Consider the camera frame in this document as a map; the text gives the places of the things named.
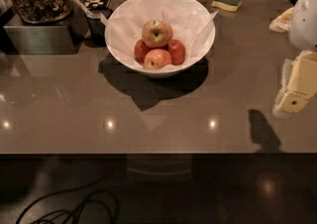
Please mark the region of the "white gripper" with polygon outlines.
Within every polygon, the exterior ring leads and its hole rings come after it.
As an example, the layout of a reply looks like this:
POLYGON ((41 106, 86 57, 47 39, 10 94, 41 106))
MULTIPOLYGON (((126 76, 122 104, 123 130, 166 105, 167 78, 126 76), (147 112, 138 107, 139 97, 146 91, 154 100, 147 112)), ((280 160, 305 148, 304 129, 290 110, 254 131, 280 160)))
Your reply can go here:
MULTIPOLYGON (((317 0, 298 0, 293 7, 289 40, 300 50, 317 51, 317 0)), ((317 93, 317 53, 301 52, 287 58, 281 69, 281 87, 272 107, 277 118, 300 112, 317 93)))

